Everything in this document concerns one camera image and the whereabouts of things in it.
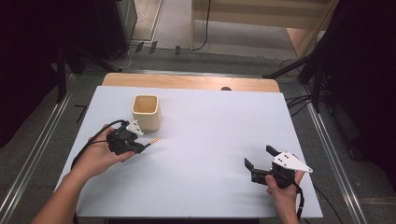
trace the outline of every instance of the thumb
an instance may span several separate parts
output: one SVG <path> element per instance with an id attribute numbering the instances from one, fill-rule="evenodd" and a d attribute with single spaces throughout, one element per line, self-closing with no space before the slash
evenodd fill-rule
<path id="1" fill-rule="evenodd" d="M 277 189 L 277 183 L 274 179 L 273 176 L 271 175 L 266 175 L 265 176 L 265 182 L 267 183 L 267 186 L 270 190 L 276 190 Z"/>

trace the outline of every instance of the wire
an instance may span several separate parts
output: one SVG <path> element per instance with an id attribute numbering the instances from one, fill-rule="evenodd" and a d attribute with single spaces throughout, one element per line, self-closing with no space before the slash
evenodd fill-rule
<path id="1" fill-rule="evenodd" d="M 296 99 L 292 100 L 290 103 L 288 103 L 288 109 L 292 109 L 295 105 L 298 105 L 306 100 L 312 100 L 312 97 L 307 96 L 307 97 L 302 97 L 302 98 L 296 98 Z"/>
<path id="2" fill-rule="evenodd" d="M 200 49 L 206 44 L 206 41 L 207 41 L 207 33 L 208 33 L 207 26 L 208 26 L 208 24 L 209 24 L 209 14 L 210 14 L 210 5 L 211 5 L 211 3 L 212 3 L 212 0 L 209 0 L 209 6 L 207 7 L 207 13 L 206 13 L 205 42 L 204 42 L 204 44 L 203 44 L 201 47 L 199 47 L 198 49 L 193 49 L 192 51 L 200 50 Z"/>
<path id="3" fill-rule="evenodd" d="M 309 97 L 309 96 L 311 96 L 311 95 L 312 95 L 312 94 L 309 94 L 309 95 L 302 95 L 302 96 L 294 96 L 294 97 L 286 98 L 285 100 L 299 99 L 299 98 L 302 98 L 302 97 Z"/>
<path id="4" fill-rule="evenodd" d="M 76 165 L 76 162 L 79 160 L 79 158 L 81 157 L 81 155 L 85 152 L 85 150 L 87 149 L 88 146 L 90 146 L 93 142 L 93 140 L 95 140 L 99 134 L 101 134 L 102 132 L 104 132 L 106 129 L 108 129 L 109 127 L 113 126 L 116 123 L 125 123 L 127 121 L 123 120 L 123 119 L 119 119 L 116 121 L 113 121 L 109 124 L 107 124 L 105 127 L 103 127 L 96 135 L 94 135 L 90 140 L 88 140 L 87 144 L 85 144 L 85 146 L 81 149 L 81 151 L 77 154 L 77 156 L 73 159 L 72 162 L 72 166 L 71 169 L 73 169 L 73 167 Z"/>
<path id="5" fill-rule="evenodd" d="M 294 116 L 295 116 L 296 114 L 298 114 L 301 110 L 303 110 L 304 107 L 306 107 L 307 105 L 309 105 L 309 104 L 311 104 L 311 103 L 312 103 L 312 100 L 306 102 L 300 109 L 298 109 L 296 112 L 294 112 L 292 115 L 290 115 L 290 117 L 291 117 L 291 118 L 294 117 Z"/>
<path id="6" fill-rule="evenodd" d="M 96 141 L 96 142 L 90 143 L 90 145 L 93 145 L 93 144 L 96 144 L 96 143 L 101 143 L 101 142 L 107 142 L 107 141 L 106 141 L 106 140 L 103 140 L 103 141 Z"/>
<path id="7" fill-rule="evenodd" d="M 337 216 L 340 223 L 343 224 L 343 221 L 341 220 L 340 216 L 338 215 L 337 211 L 335 210 L 334 206 L 332 206 L 332 203 L 329 201 L 329 199 L 326 197 L 326 195 L 324 195 L 323 192 L 315 184 L 313 184 L 313 185 L 314 185 L 314 188 L 320 193 L 321 196 L 323 196 L 323 198 L 326 200 L 326 202 L 332 208 L 332 210 L 334 211 L 334 213 Z"/>
<path id="8" fill-rule="evenodd" d="M 143 19 L 142 19 L 142 20 L 140 20 L 140 21 L 137 21 L 136 23 L 139 23 L 139 22 L 141 22 L 141 21 L 144 21 L 144 20 L 146 19 L 145 15 L 143 15 L 143 14 L 142 14 L 142 13 L 140 13 L 140 12 L 136 12 L 136 15 L 142 15 L 142 17 L 143 17 Z"/>
<path id="9" fill-rule="evenodd" d="M 205 31 L 205 33 L 206 33 L 206 41 L 207 41 L 207 32 L 208 32 L 208 30 L 207 30 L 207 27 L 205 27 L 205 23 L 204 23 L 204 20 L 202 20 L 202 27 L 204 28 L 204 31 Z M 208 42 L 206 42 L 206 44 L 208 45 L 208 48 L 207 48 L 207 50 L 205 51 L 205 52 L 207 52 L 208 50 L 210 50 L 210 44 L 208 43 Z"/>
<path id="10" fill-rule="evenodd" d="M 288 62 L 288 61 L 299 61 L 299 59 L 287 59 L 287 60 L 283 60 L 283 61 L 279 64 L 278 69 L 280 70 L 281 67 L 282 67 L 282 64 L 285 63 L 285 62 Z"/>
<path id="11" fill-rule="evenodd" d="M 132 60 L 131 60 L 131 55 L 129 54 L 129 53 L 131 52 L 132 49 L 135 49 L 135 46 L 133 46 L 133 47 L 131 47 L 130 49 L 128 49 L 127 55 L 128 55 L 128 60 L 129 60 L 129 62 L 128 62 L 127 65 L 125 65 L 125 66 L 118 66 L 118 65 L 115 65 L 115 64 L 114 64 L 113 62 L 111 62 L 111 61 L 107 61 L 107 62 L 108 62 L 108 63 L 111 63 L 113 66 L 115 66 L 116 68 L 119 68 L 119 69 L 127 68 L 129 65 L 131 65 L 131 62 L 132 62 Z"/>

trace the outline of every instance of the human hand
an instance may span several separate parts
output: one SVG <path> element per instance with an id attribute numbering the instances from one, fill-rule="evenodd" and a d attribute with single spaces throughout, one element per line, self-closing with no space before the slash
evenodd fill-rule
<path id="1" fill-rule="evenodd" d="M 304 172 L 296 171 L 294 181 L 300 185 Z M 273 176 L 267 175 L 265 181 L 268 185 L 267 193 L 272 195 L 276 214 L 281 223 L 299 223 L 296 214 L 297 188 L 290 185 L 285 189 L 280 189 Z"/>
<path id="2" fill-rule="evenodd" d="M 120 155 L 115 155 L 110 151 L 106 137 L 113 130 L 114 128 L 110 127 L 92 140 L 93 144 L 85 149 L 70 175 L 77 176 L 82 181 L 88 181 L 91 177 L 101 174 L 113 164 L 126 161 L 134 155 L 132 151 Z"/>

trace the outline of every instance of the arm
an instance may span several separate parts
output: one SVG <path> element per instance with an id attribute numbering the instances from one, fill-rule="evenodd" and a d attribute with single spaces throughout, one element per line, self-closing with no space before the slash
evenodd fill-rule
<path id="1" fill-rule="evenodd" d="M 298 185 L 303 175 L 302 171 L 296 172 L 294 180 Z M 265 181 L 268 185 L 267 192 L 273 196 L 276 215 L 280 222 L 284 224 L 300 223 L 296 213 L 297 188 L 290 185 L 285 189 L 280 189 L 271 175 L 267 175 Z"/>
<path id="2" fill-rule="evenodd" d="M 113 129 L 109 128 L 101 133 L 95 141 L 106 141 L 106 136 Z M 75 167 L 64 176 L 62 183 L 55 193 L 39 211 L 32 223 L 72 223 L 76 211 L 78 197 L 87 181 L 101 174 L 111 165 L 126 161 L 134 155 L 125 152 L 114 155 L 106 142 L 95 143 L 87 147 Z"/>

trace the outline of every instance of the white table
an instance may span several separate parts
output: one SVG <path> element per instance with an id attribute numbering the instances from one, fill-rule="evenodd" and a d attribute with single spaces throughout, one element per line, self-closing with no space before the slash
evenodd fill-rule
<path id="1" fill-rule="evenodd" d="M 270 145 L 304 161 L 282 93 L 98 87 L 60 180 L 104 123 L 133 119 L 137 94 L 158 95 L 163 118 L 158 132 L 138 142 L 162 139 L 91 179 L 80 195 L 80 217 L 276 216 L 266 187 L 250 182 L 244 158 L 268 170 Z M 301 187 L 303 217 L 322 217 L 308 174 Z"/>

